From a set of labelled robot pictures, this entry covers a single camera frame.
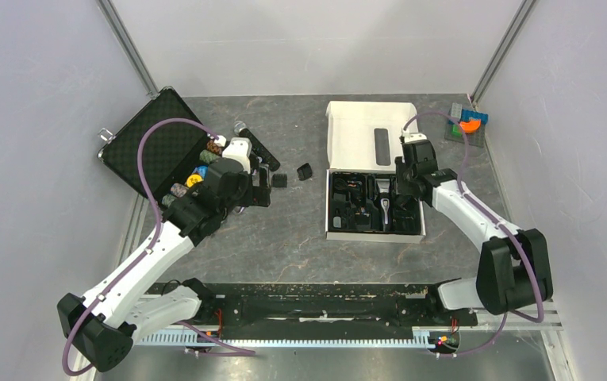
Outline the black microphone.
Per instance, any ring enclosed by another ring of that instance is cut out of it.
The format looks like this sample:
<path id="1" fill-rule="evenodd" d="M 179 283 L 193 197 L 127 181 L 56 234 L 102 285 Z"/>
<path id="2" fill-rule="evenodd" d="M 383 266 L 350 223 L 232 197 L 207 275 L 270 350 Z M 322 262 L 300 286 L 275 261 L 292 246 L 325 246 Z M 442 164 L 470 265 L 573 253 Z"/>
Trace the black microphone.
<path id="1" fill-rule="evenodd" d="M 271 171 L 277 171 L 281 167 L 281 163 L 243 121 L 235 121 L 234 132 L 238 137 L 243 137 L 250 140 L 254 154 L 260 158 L 261 163 L 266 164 Z"/>

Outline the white clipper kit box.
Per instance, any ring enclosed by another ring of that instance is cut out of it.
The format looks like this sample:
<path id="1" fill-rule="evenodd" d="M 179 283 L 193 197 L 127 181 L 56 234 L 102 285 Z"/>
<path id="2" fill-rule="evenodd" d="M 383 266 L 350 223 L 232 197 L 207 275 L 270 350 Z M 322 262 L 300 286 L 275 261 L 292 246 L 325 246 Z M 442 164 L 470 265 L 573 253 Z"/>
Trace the white clipper kit box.
<path id="1" fill-rule="evenodd" d="M 396 193 L 395 158 L 409 102 L 331 101 L 328 118 L 325 235 L 329 240 L 416 244 L 426 235 L 421 202 Z M 377 179 L 390 180 L 390 230 L 382 230 Z"/>

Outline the black clipper comb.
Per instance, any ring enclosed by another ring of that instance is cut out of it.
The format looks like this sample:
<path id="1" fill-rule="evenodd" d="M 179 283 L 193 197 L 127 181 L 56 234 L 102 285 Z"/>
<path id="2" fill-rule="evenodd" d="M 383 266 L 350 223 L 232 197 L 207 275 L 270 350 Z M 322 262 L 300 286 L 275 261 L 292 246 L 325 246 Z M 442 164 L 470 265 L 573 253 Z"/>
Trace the black clipper comb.
<path id="1" fill-rule="evenodd" d="M 274 188 L 287 188 L 288 176 L 285 173 L 274 173 L 271 176 L 271 185 Z"/>
<path id="2" fill-rule="evenodd" d="M 297 169 L 297 176 L 300 181 L 306 181 L 313 176 L 313 169 L 309 163 L 305 163 Z"/>

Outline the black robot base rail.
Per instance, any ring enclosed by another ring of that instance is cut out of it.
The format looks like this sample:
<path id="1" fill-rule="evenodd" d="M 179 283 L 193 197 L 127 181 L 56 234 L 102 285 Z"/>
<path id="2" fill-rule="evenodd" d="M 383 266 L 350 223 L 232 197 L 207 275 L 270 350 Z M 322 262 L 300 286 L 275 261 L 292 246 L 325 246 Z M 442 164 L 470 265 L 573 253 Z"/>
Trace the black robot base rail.
<path id="1" fill-rule="evenodd" d="M 258 321 L 387 321 L 391 325 L 474 327 L 476 313 L 447 311 L 436 304 L 431 284 L 417 283 L 200 283 L 184 285 L 200 294 L 190 321 L 242 326 Z"/>

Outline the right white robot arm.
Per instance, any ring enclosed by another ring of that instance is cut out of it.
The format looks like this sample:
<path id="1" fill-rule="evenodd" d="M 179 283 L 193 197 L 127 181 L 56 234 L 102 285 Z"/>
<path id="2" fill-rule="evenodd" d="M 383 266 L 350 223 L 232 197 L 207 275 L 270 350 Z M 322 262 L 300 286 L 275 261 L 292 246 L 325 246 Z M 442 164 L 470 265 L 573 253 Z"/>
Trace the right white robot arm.
<path id="1" fill-rule="evenodd" d="M 444 324 L 457 310 L 483 308 L 544 319 L 553 295 L 547 240 L 538 229 L 521 229 L 494 212 L 450 168 L 440 169 L 432 143 L 422 134 L 401 141 L 396 157 L 397 192 L 446 216 L 480 254 L 473 278 L 445 281 L 425 302 L 427 318 Z"/>

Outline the green toy brick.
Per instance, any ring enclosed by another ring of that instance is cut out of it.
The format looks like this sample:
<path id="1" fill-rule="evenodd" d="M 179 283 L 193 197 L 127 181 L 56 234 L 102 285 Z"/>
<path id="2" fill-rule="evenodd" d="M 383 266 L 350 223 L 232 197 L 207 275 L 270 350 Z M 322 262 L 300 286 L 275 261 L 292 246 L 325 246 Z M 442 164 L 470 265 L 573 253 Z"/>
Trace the green toy brick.
<path id="1" fill-rule="evenodd" d="M 461 137 L 463 135 L 463 132 L 460 130 L 460 128 L 457 125 L 452 125 L 451 126 L 451 135 L 454 137 Z"/>

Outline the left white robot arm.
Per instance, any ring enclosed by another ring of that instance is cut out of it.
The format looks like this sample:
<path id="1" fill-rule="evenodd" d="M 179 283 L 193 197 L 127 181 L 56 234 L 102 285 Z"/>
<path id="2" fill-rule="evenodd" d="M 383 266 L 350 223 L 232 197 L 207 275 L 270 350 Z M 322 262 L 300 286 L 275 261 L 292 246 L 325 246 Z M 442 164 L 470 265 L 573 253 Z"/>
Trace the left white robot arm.
<path id="1" fill-rule="evenodd" d="M 143 338 L 180 321 L 210 321 L 216 313 L 212 294 L 202 283 L 184 283 L 140 303 L 140 297 L 179 258 L 215 233 L 237 206 L 252 204 L 252 171 L 246 164 L 220 158 L 204 180 L 164 210 L 155 208 L 156 227 L 136 250 L 98 285 L 81 295 L 68 293 L 56 306 L 66 344 L 88 365 L 68 375 L 115 368 Z"/>

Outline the grey toy brick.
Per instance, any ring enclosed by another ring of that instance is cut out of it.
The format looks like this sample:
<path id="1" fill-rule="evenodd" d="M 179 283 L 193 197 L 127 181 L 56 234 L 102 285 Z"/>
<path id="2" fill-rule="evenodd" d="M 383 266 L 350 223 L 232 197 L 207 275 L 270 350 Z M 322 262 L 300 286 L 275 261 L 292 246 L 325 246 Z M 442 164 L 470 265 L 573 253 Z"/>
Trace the grey toy brick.
<path id="1" fill-rule="evenodd" d="M 449 124 L 459 123 L 462 117 L 463 106 L 460 103 L 453 102 L 449 111 Z"/>

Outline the silver hair clipper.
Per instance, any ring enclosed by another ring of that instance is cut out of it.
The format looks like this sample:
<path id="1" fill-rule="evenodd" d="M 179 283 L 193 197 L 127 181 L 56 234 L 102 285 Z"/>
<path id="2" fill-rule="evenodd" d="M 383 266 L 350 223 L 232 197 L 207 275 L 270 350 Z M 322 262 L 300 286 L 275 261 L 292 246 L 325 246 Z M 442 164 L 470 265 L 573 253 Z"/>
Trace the silver hair clipper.
<path id="1" fill-rule="evenodd" d="M 382 230 L 387 232 L 390 230 L 390 180 L 376 180 L 378 203 L 382 214 Z"/>

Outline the yellow dealer button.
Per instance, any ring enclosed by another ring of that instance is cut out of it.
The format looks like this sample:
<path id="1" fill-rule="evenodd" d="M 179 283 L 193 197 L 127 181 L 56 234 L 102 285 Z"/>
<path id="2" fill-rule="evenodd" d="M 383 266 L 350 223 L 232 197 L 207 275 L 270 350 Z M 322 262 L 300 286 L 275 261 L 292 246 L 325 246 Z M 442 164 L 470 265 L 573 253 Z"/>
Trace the yellow dealer button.
<path id="1" fill-rule="evenodd" d="M 186 179 L 185 186 L 188 188 L 191 188 L 193 185 L 200 183 L 202 181 L 203 181 L 202 176 L 198 173 L 194 173 Z"/>

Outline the grey toy brick baseplate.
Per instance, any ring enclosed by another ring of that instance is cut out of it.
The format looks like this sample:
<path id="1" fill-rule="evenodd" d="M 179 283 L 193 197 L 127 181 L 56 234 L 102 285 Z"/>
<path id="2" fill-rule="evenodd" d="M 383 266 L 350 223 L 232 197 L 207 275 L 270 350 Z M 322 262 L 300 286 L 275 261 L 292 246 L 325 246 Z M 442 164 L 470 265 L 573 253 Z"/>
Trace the grey toy brick baseplate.
<path id="1" fill-rule="evenodd" d="M 483 125 L 475 133 L 471 133 L 471 134 L 463 133 L 463 135 L 461 137 L 454 137 L 451 135 L 451 126 L 452 125 L 448 123 L 448 126 L 444 130 L 444 138 L 446 140 L 452 140 L 452 141 L 459 142 L 459 143 L 467 142 L 470 146 L 475 146 L 475 147 L 480 147 L 480 148 L 482 148 L 486 145 L 486 141 L 485 141 L 486 125 Z"/>

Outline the green chip stack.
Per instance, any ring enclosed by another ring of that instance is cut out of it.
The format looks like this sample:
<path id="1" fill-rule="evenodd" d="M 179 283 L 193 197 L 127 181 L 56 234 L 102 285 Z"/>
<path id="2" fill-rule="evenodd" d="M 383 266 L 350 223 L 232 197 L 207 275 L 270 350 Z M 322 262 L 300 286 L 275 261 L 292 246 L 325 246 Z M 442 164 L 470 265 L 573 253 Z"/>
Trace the green chip stack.
<path id="1" fill-rule="evenodd" d="M 218 161 L 221 158 L 221 156 L 218 155 L 217 153 L 214 153 L 214 152 L 211 152 L 208 150 L 203 150 L 200 152 L 198 158 L 204 164 L 212 164 L 212 163 Z"/>

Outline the orange brown chip stack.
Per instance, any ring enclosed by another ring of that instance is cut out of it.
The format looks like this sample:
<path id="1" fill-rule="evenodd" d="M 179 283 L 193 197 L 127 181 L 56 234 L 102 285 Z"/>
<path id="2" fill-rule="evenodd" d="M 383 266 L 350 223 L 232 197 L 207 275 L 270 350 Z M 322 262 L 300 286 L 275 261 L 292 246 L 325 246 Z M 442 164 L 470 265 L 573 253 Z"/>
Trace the orange brown chip stack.
<path id="1" fill-rule="evenodd" d="M 215 140 L 210 140 L 206 145 L 206 150 L 216 154 L 218 156 L 222 155 L 223 147 L 220 146 Z"/>

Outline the blue toy brick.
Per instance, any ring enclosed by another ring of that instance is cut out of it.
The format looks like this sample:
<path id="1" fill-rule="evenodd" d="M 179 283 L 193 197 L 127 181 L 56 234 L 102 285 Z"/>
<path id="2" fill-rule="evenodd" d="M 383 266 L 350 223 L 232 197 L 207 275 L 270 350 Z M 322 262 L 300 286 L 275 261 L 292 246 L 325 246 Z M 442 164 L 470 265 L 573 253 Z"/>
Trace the blue toy brick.
<path id="1" fill-rule="evenodd" d="M 489 120 L 489 116 L 475 110 L 462 109 L 460 121 L 469 122 L 471 120 L 480 121 L 481 125 L 485 125 Z"/>

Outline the orange curved toy piece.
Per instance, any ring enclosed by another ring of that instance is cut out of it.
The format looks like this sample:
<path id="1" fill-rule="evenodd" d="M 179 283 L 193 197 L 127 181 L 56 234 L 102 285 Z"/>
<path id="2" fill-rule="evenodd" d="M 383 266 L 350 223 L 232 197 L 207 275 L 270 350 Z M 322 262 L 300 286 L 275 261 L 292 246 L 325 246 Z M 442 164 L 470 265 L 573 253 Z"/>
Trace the orange curved toy piece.
<path id="1" fill-rule="evenodd" d="M 461 132 L 465 134 L 475 133 L 482 127 L 481 119 L 470 118 L 467 121 L 460 120 L 459 121 L 459 129 Z"/>

